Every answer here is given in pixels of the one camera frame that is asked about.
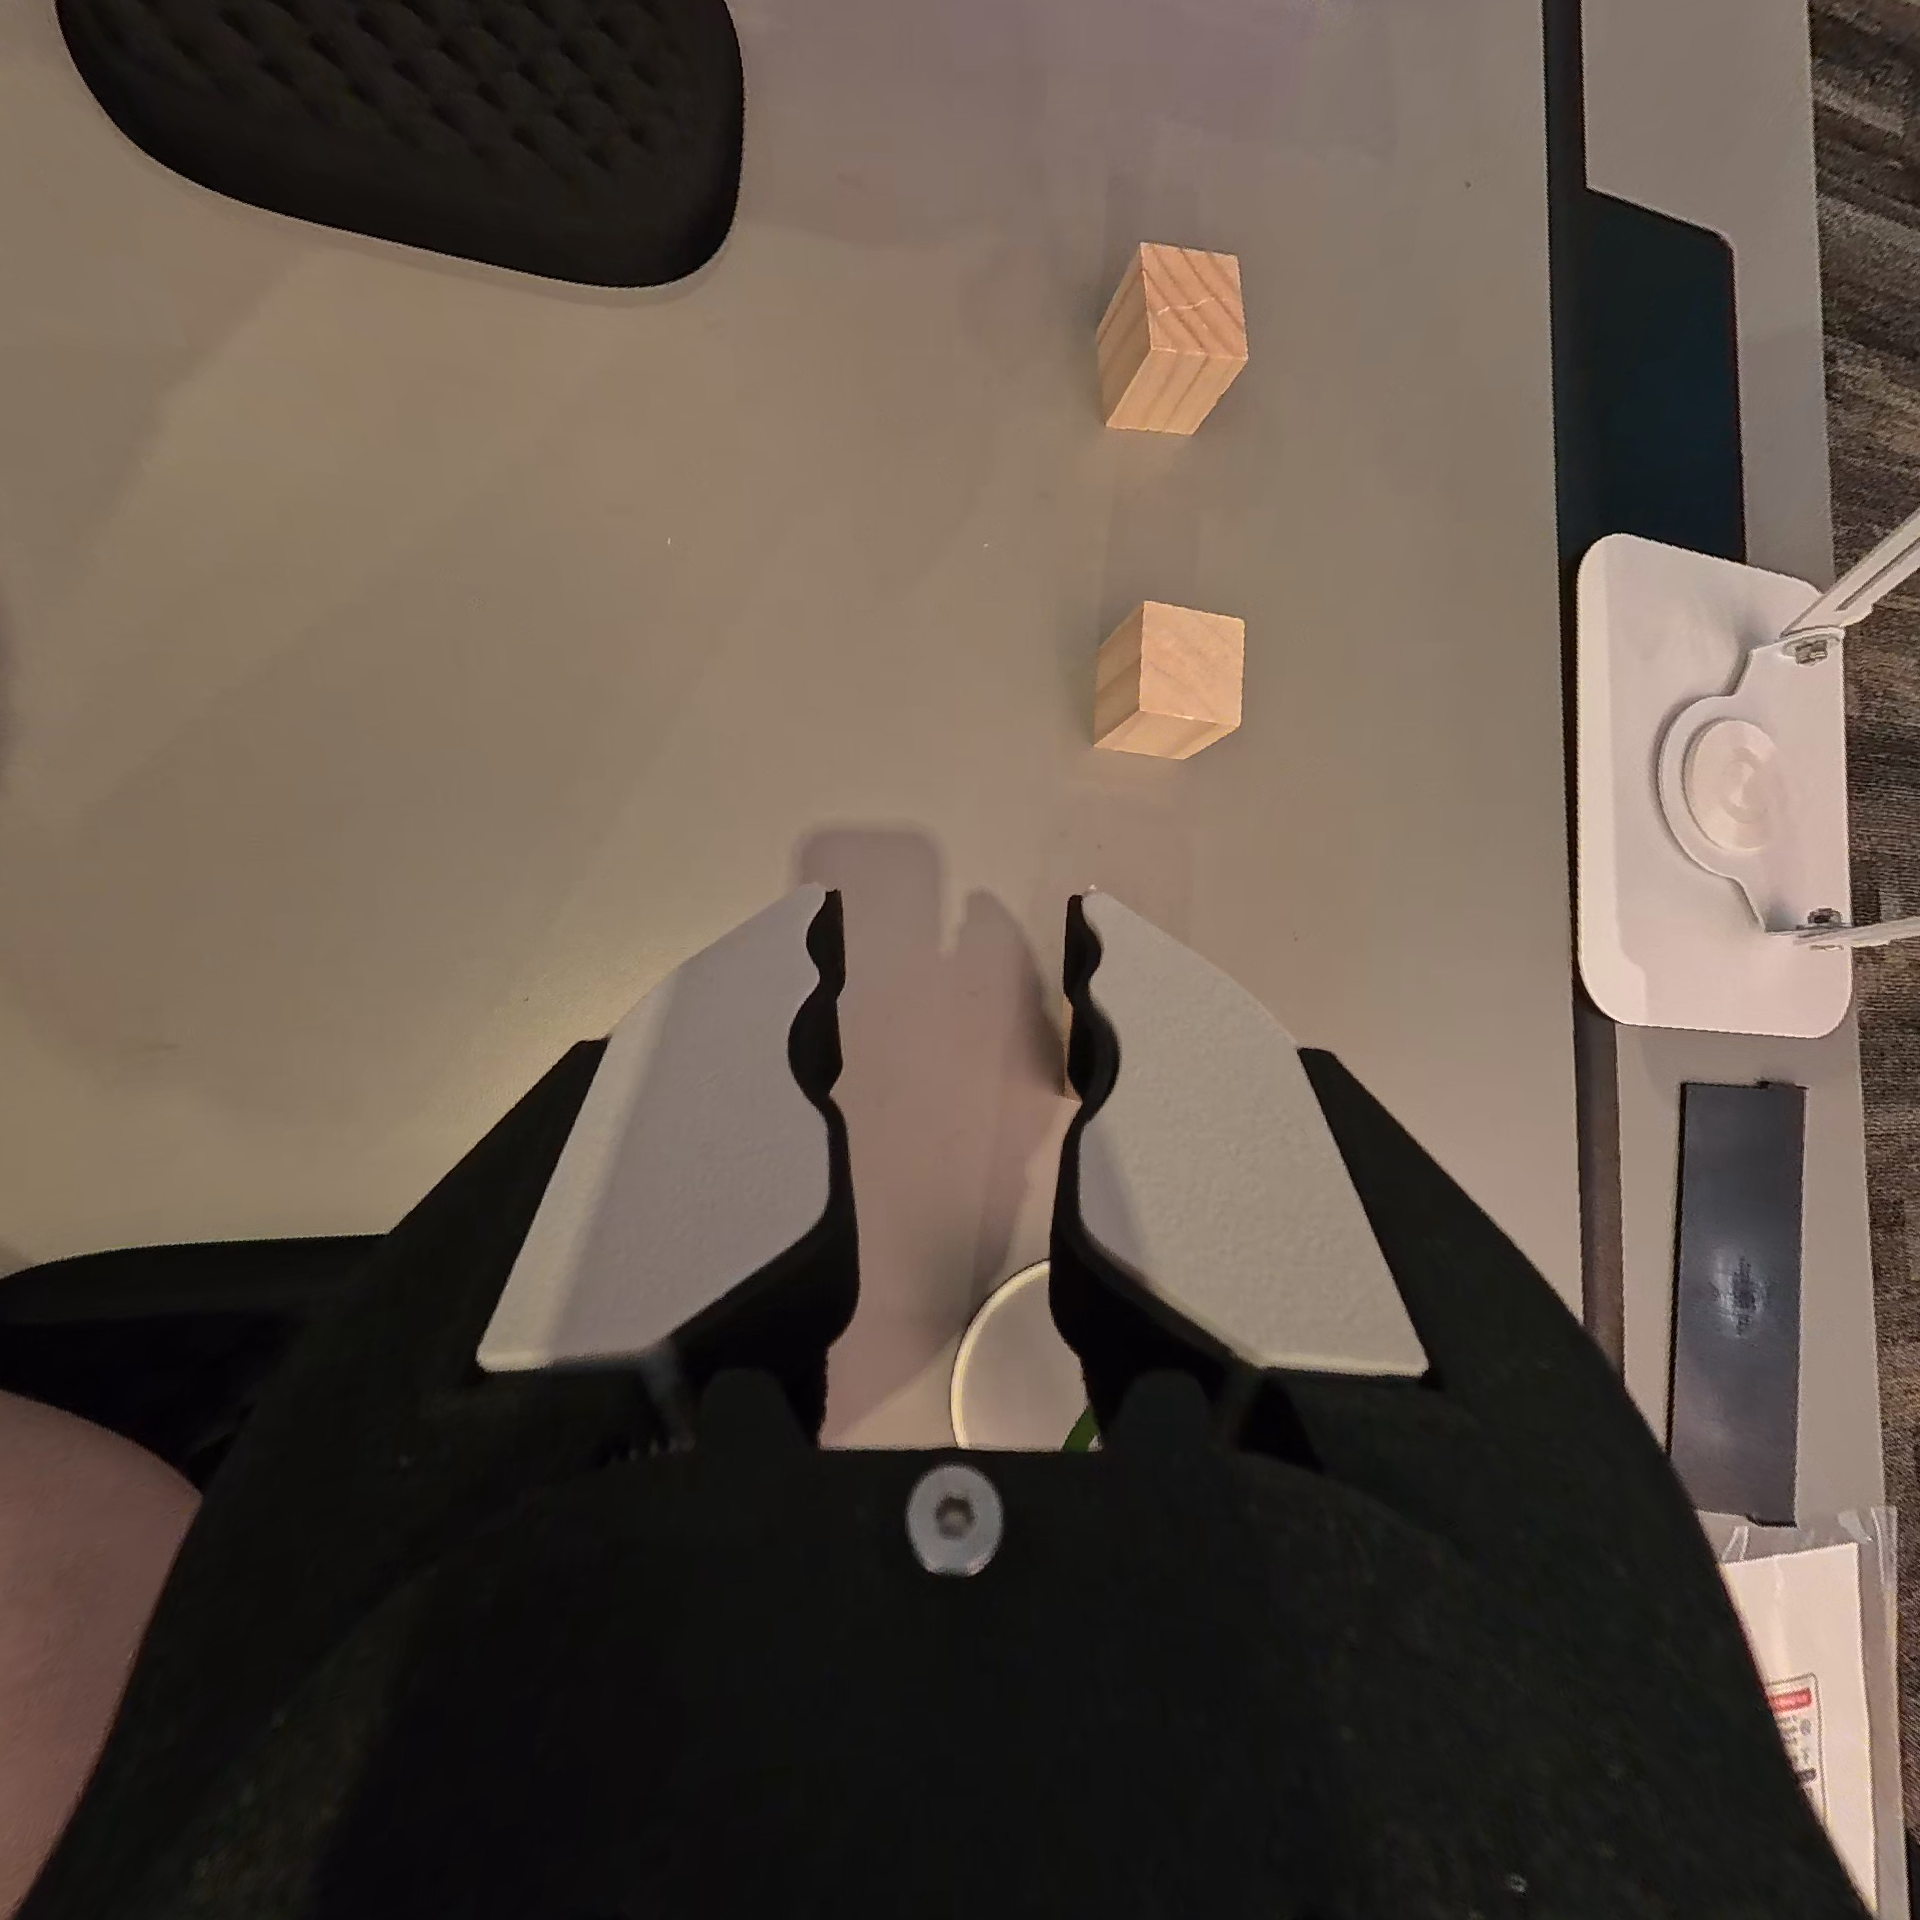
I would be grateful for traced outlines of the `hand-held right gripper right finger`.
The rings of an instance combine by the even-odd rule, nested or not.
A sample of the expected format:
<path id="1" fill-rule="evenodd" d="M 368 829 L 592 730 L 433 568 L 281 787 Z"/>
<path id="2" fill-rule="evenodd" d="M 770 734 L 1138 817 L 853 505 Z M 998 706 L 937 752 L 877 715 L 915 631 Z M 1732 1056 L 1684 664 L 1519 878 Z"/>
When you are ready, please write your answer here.
<path id="1" fill-rule="evenodd" d="M 1069 899 L 1083 1096 L 1050 1304 L 1088 1377 L 1418 1377 L 1428 1353 L 1302 1051 L 1232 975 L 1110 892 Z"/>

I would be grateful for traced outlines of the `white paper cup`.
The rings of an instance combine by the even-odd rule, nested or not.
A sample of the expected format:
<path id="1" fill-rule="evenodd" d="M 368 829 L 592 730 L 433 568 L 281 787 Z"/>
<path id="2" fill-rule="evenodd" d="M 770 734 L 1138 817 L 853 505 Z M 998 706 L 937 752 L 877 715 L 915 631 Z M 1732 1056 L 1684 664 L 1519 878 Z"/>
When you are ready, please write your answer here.
<path id="1" fill-rule="evenodd" d="M 1009 1276 L 972 1313 L 951 1371 L 954 1442 L 971 1452 L 1094 1452 L 1083 1361 L 1050 1304 L 1050 1264 Z"/>

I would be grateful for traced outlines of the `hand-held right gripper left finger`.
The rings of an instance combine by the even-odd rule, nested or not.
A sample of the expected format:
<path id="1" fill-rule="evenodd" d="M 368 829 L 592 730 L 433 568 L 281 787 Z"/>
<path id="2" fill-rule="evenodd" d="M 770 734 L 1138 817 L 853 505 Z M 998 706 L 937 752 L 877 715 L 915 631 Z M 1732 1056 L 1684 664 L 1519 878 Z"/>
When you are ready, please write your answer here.
<path id="1" fill-rule="evenodd" d="M 486 1373 L 660 1355 L 827 1218 L 827 1096 L 792 1044 L 836 916 L 803 884 L 613 1025 L 481 1336 Z"/>

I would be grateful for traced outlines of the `white sheet holder frame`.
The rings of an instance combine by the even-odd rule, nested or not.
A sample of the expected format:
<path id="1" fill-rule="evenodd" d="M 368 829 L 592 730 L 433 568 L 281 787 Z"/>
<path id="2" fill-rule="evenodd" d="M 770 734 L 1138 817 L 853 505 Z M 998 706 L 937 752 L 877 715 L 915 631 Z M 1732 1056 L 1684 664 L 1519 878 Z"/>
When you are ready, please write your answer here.
<path id="1" fill-rule="evenodd" d="M 1919 570 L 1919 510 L 1861 556 L 1780 634 L 1783 653 L 1796 666 L 1824 662 L 1849 631 L 1865 621 Z M 1842 924 L 1837 909 L 1818 909 L 1788 934 L 1799 948 L 1889 948 L 1919 940 L 1919 916 L 1876 924 Z"/>

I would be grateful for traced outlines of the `black padded wrist rest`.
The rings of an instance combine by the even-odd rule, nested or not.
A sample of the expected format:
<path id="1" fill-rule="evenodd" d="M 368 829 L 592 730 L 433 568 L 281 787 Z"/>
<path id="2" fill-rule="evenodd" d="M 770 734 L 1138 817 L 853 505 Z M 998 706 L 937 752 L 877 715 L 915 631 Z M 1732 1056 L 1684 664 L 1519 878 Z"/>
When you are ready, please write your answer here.
<path id="1" fill-rule="evenodd" d="M 650 290 L 737 214 L 747 71 L 722 1 L 60 1 L 113 123 L 285 218 Z"/>

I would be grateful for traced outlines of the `black flat strip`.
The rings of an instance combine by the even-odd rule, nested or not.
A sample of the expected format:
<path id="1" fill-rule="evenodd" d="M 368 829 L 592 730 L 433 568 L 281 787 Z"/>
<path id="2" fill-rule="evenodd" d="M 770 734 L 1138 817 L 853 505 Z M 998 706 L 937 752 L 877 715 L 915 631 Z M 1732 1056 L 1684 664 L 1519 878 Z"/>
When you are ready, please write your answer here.
<path id="1" fill-rule="evenodd" d="M 1796 1519 L 1808 1092 L 1682 1085 L 1669 1458 L 1693 1503 Z"/>

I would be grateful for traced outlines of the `clear plastic bag with paper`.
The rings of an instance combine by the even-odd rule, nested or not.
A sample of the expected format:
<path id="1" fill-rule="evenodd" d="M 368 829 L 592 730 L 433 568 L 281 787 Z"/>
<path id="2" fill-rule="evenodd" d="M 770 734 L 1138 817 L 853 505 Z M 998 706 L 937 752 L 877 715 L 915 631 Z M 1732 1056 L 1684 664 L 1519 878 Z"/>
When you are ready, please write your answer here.
<path id="1" fill-rule="evenodd" d="M 1897 1509 L 1849 1508 L 1807 1525 L 1698 1519 L 1794 1778 L 1866 1907 L 1908 1918 Z"/>

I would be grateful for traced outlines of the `dark desk panel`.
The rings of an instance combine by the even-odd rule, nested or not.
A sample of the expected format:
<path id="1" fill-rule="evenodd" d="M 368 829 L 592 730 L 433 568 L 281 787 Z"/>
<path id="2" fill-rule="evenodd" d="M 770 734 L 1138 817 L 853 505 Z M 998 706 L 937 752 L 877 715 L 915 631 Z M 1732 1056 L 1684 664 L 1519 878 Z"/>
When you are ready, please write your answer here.
<path id="1" fill-rule="evenodd" d="M 1582 6 L 1544 1 L 1549 336 L 1562 604 L 1613 533 L 1749 553 L 1725 236 L 1589 179 Z"/>

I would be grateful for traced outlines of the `white stand base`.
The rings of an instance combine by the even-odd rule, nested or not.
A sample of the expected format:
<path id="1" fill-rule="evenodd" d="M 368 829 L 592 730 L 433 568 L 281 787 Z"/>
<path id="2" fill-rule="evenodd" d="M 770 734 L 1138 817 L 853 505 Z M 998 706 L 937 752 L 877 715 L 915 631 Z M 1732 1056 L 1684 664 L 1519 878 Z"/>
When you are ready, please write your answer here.
<path id="1" fill-rule="evenodd" d="M 1844 660 L 1812 581 L 1611 533 L 1577 570 L 1578 966 L 1620 1025 L 1821 1039 L 1854 957 Z"/>

